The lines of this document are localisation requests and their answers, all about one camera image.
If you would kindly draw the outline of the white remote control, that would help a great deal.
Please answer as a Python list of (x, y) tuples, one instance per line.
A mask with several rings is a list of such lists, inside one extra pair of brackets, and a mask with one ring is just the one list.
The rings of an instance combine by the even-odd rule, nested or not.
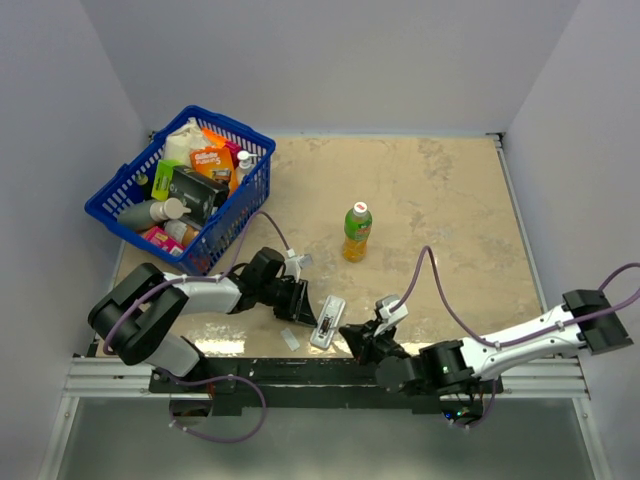
[(345, 307), (346, 301), (341, 297), (329, 295), (326, 298), (318, 318), (318, 325), (310, 337), (312, 346), (322, 350), (330, 347)]

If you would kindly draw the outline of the white battery compartment cover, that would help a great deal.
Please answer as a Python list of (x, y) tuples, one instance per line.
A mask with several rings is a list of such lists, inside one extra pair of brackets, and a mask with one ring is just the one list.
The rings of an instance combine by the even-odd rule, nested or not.
[(295, 335), (293, 334), (293, 332), (289, 328), (283, 329), (281, 331), (281, 336), (282, 336), (283, 340), (285, 341), (286, 345), (288, 346), (288, 348), (292, 352), (295, 352), (300, 348), (299, 341), (297, 340), (297, 338), (295, 337)]

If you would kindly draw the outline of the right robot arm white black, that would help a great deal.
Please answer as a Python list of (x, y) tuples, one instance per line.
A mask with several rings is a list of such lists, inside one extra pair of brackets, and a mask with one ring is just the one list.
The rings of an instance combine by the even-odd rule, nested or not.
[(375, 367), (379, 387), (413, 395), (475, 394), (516, 366), (548, 355), (597, 355), (633, 344), (602, 290), (573, 290), (563, 302), (523, 324), (477, 339), (442, 341), (409, 354), (382, 319), (339, 328), (360, 365)]

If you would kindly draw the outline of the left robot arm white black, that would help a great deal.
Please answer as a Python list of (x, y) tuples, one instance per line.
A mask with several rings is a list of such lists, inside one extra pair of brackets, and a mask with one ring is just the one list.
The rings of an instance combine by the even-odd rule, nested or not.
[(170, 332), (183, 314), (234, 315), (261, 304), (277, 319), (314, 328), (318, 325), (301, 278), (305, 258), (264, 247), (247, 264), (226, 275), (190, 277), (160, 271), (151, 263), (136, 267), (88, 315), (103, 345), (126, 365), (147, 363), (171, 374), (185, 392), (207, 380), (204, 354)]

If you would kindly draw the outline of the orange juice bottle green label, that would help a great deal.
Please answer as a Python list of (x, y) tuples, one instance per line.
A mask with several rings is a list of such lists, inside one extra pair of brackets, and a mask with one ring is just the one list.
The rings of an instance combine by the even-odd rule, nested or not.
[(373, 223), (372, 214), (363, 201), (356, 202), (344, 219), (345, 239), (342, 255), (345, 260), (357, 263), (364, 259)]

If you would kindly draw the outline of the white pump bottle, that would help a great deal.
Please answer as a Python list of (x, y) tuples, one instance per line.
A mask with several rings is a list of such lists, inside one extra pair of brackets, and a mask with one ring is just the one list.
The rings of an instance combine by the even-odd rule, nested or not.
[(235, 170), (236, 180), (238, 184), (241, 185), (244, 178), (252, 171), (253, 167), (255, 166), (257, 155), (246, 150), (240, 150), (237, 153), (236, 158), (238, 160), (238, 165)]

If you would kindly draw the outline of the black product box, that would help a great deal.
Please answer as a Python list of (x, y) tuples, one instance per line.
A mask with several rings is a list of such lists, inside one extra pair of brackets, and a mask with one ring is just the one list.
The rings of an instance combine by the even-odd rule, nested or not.
[(229, 186), (180, 165), (173, 168), (169, 196), (179, 199), (190, 212), (185, 221), (202, 229), (229, 196)]

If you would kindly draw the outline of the pink product box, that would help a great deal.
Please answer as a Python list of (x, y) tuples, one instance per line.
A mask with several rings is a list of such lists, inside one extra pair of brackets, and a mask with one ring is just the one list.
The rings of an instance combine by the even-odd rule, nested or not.
[(179, 256), (183, 253), (182, 245), (168, 235), (161, 227), (154, 226), (142, 233), (142, 238), (160, 250)]

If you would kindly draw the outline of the orange razor blade package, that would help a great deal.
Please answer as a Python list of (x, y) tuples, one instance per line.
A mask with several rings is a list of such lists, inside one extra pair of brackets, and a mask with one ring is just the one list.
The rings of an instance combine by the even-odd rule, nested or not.
[(233, 194), (238, 187), (235, 166), (227, 147), (207, 146), (190, 154), (192, 168), (219, 183), (229, 187)]

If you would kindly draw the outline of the grey bottle beige cap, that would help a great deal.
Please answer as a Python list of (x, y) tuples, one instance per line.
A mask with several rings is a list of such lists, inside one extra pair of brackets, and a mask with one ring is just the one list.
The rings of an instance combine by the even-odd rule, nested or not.
[(148, 200), (122, 211), (117, 217), (117, 222), (134, 232), (140, 232), (169, 220), (179, 220), (190, 212), (191, 209), (177, 198), (168, 198), (165, 201)]

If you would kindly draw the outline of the lime green box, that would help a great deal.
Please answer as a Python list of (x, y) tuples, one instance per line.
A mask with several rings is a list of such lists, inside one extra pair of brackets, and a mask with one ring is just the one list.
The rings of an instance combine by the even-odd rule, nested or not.
[(168, 199), (174, 169), (181, 166), (183, 163), (178, 160), (162, 159), (158, 162), (151, 190), (153, 199), (158, 201)]

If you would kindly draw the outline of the beige cloth bag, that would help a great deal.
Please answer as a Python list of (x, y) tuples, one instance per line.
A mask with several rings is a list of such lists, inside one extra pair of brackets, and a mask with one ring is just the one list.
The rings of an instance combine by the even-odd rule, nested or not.
[(212, 143), (198, 125), (196, 118), (190, 117), (185, 124), (167, 136), (163, 159), (191, 167), (191, 154), (211, 145)]

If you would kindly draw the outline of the blue plastic basket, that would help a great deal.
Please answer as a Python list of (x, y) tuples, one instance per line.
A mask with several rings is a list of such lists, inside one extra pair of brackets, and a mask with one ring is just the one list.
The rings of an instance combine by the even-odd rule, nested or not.
[[(155, 175), (162, 157), (166, 137), (189, 119), (208, 127), (245, 150), (257, 155), (257, 164), (231, 196), (211, 217), (200, 235), (179, 256), (172, 255), (145, 240), (141, 235), (120, 225), (117, 216), (126, 208), (144, 201), (142, 189), (135, 177)], [(101, 222), (107, 230), (123, 241), (145, 251), (182, 273), (208, 274), (232, 243), (238, 238), (249, 217), (258, 211), (270, 194), (271, 156), (276, 142), (235, 119), (211, 112), (197, 105), (188, 105), (164, 128), (157, 131), (149, 145), (131, 162), (123, 164), (84, 206), (85, 212)]]

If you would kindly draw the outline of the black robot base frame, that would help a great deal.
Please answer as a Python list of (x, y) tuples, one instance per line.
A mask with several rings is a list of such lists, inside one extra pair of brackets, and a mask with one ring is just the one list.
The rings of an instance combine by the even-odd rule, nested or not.
[(409, 410), (414, 414), (444, 414), (447, 419), (475, 420), (488, 409), (484, 403), (503, 391), (500, 378), (470, 380), (435, 389), (425, 383), (383, 387), (376, 367), (345, 358), (206, 358), (185, 379), (174, 381), (158, 369), (149, 390), (169, 394), (179, 412), (187, 401), (202, 400), (196, 410), (213, 416), (238, 416), (245, 408)]

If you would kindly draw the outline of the aluminium table edge rail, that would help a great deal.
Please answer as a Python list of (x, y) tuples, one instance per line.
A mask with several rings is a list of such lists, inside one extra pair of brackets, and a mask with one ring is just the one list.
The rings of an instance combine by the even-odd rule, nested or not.
[[(503, 148), (503, 135), (501, 133), (493, 133), (487, 134), (487, 137), (492, 140), (500, 162), (537, 295), (539, 309), (546, 311), (548, 303), (541, 286), (536, 262), (507, 166)], [(590, 399), (582, 367), (577, 357), (562, 358), (556, 355), (517, 366), (503, 374), (503, 386), (504, 394), (511, 395), (513, 398), (570, 399), (572, 401)]]

